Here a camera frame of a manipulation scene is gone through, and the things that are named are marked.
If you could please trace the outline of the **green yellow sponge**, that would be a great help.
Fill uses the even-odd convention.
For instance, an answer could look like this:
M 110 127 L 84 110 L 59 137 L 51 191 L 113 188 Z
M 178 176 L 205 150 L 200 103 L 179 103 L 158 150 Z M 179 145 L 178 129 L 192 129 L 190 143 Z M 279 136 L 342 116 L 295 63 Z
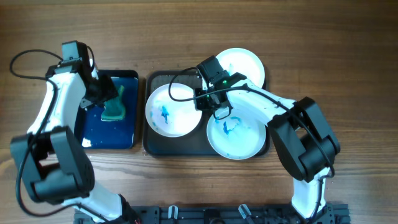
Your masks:
M 105 102 L 104 111 L 101 114 L 102 121 L 120 121 L 125 118 L 126 108 L 123 104 L 124 90 L 124 86 L 118 86 L 118 96 Z

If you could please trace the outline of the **white plate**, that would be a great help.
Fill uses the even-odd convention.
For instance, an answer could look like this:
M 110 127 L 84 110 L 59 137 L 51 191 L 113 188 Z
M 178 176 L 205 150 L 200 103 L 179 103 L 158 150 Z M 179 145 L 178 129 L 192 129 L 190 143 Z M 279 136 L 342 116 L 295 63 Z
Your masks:
M 182 101 L 193 97 L 193 89 L 181 83 L 165 84 L 149 96 L 145 116 L 149 126 L 158 134 L 176 138 L 193 131 L 202 116 L 193 101 Z
M 253 85 L 266 89 L 265 68 L 259 57 L 251 51 L 242 48 L 226 49 L 216 59 L 231 76 L 235 73 L 245 75 Z
M 220 109 L 208 120 L 206 135 L 212 148 L 232 160 L 255 156 L 266 143 L 265 125 L 236 109 Z

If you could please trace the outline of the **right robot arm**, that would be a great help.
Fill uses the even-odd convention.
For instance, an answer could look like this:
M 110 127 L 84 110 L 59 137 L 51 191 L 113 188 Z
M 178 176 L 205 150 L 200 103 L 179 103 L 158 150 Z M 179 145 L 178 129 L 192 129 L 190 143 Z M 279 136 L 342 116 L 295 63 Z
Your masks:
M 267 126 L 280 162 L 294 179 L 291 204 L 309 223 L 325 207 L 325 182 L 335 176 L 340 144 L 320 107 L 309 97 L 299 101 L 276 96 L 241 73 L 230 75 L 214 56 L 196 66 L 209 90 L 197 88 L 195 106 L 215 112 L 241 110 Z

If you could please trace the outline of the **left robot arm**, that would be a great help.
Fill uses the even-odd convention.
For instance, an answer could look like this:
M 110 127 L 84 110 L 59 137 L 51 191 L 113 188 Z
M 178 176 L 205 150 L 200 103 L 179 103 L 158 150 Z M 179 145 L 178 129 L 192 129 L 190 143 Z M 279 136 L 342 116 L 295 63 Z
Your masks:
M 125 117 L 124 88 L 107 75 L 98 76 L 92 49 L 79 41 L 65 42 L 58 63 L 42 80 L 47 91 L 28 132 L 16 136 L 10 151 L 17 167 L 16 200 L 23 212 L 26 190 L 33 202 L 46 202 L 56 212 L 75 208 L 95 223 L 139 223 L 126 199 L 96 183 L 90 159 L 74 134 L 78 110 L 105 109 L 104 121 Z

